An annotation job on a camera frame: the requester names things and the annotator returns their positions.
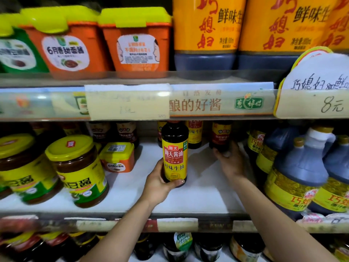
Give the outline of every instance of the cartoon face illustration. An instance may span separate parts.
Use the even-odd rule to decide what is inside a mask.
[[[157,62],[160,61],[160,50],[159,50],[159,44],[157,43],[157,40],[154,40],[154,56],[155,56],[155,60]]]
[[[119,42],[116,42],[116,48],[118,50],[119,61],[122,62],[124,60],[124,56],[123,56],[123,50],[121,49]]]

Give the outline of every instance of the orange plastic tub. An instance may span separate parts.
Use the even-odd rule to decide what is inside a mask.
[[[163,7],[103,9],[98,24],[103,29],[118,77],[166,76],[172,23]]]
[[[99,13],[82,5],[25,8],[22,25],[50,72],[59,79],[100,78],[111,70],[98,28]]]

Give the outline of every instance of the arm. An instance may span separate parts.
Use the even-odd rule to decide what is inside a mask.
[[[214,153],[221,162],[230,186],[238,194],[275,261],[338,262],[325,247],[279,210],[243,176],[243,158],[236,143],[232,143],[228,158],[217,149],[214,149]]]
[[[143,193],[136,204],[118,221],[113,229],[80,262],[127,262],[144,225],[156,205],[183,180],[165,183],[161,178],[163,160],[147,176]]]

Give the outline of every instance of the price tag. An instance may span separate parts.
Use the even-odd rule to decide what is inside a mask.
[[[300,62],[280,85],[281,119],[349,117],[349,57],[329,53]]]
[[[85,85],[91,120],[166,120],[170,118],[169,84]]]
[[[172,117],[273,113],[273,82],[173,84],[172,87]]]

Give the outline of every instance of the hand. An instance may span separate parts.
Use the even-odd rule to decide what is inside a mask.
[[[230,142],[230,155],[224,157],[216,148],[213,148],[213,153],[222,165],[222,170],[233,185],[234,179],[244,176],[244,159],[240,152],[239,146],[234,142]]]
[[[144,185],[140,197],[140,200],[146,200],[151,208],[154,208],[156,205],[163,202],[172,189],[184,183],[183,179],[177,179],[165,183],[161,177],[163,164],[164,161],[161,158],[154,167],[154,170],[147,176],[146,184]]]

